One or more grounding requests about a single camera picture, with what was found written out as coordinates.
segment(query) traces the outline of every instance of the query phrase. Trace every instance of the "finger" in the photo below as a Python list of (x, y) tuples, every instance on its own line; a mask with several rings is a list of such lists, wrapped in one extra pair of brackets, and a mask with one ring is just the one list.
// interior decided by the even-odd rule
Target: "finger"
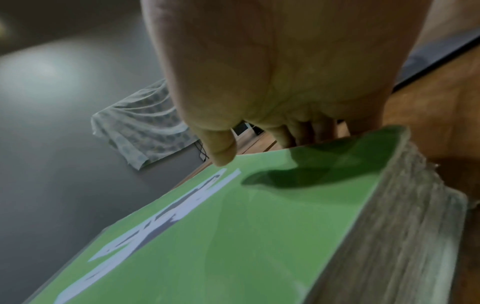
[(225, 166), (237, 154), (237, 141), (231, 130), (210, 131), (191, 128), (205, 146), (208, 157), (216, 166)]
[(274, 128), (262, 128), (275, 137), (276, 142), (283, 148), (290, 148), (295, 146), (295, 138), (289, 132), (286, 126), (279, 126)]
[(350, 135), (358, 135), (364, 132), (376, 130), (382, 127), (384, 108), (375, 111), (373, 114), (357, 118), (345, 119)]
[(315, 142), (321, 143), (325, 140), (331, 140), (337, 138), (337, 122), (336, 120), (325, 117), (319, 121), (311, 123), (313, 131), (315, 133)]
[(314, 143), (315, 133), (310, 122), (290, 121), (287, 128), (295, 137), (297, 146)]

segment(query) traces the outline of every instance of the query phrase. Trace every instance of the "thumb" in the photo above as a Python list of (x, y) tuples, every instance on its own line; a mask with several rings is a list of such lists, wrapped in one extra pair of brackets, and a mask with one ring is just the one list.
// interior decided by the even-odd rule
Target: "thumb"
[(211, 131), (191, 127), (191, 130), (201, 139), (208, 157), (216, 166), (225, 166), (237, 154), (237, 141), (231, 130)]

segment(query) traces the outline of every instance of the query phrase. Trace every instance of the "brown wooden tabletop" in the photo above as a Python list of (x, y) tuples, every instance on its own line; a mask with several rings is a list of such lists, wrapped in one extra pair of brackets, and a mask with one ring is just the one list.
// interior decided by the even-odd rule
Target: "brown wooden tabletop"
[[(408, 125), (422, 153), (440, 165), (438, 172), (446, 184), (480, 199), (480, 46), (394, 93), (386, 104), (384, 122)], [(344, 124), (339, 125), (338, 134), (348, 134)], [(238, 153), (278, 149), (270, 134), (246, 134), (239, 141)], [(480, 210), (468, 216), (452, 290), (452, 304), (477, 303)]]

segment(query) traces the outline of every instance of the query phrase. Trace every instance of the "palm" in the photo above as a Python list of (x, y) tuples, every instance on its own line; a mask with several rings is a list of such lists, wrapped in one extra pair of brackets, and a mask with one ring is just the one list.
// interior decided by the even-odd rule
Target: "palm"
[[(144, 0), (176, 106), (218, 164), (245, 120), (284, 145), (380, 123), (429, 0)], [(402, 19), (401, 10), (411, 10)]]

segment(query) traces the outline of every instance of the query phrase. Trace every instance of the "book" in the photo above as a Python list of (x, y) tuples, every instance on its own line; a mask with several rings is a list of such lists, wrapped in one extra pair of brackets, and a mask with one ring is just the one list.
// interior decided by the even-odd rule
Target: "book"
[(210, 166), (26, 303), (447, 303), (468, 200), (409, 138), (390, 126)]

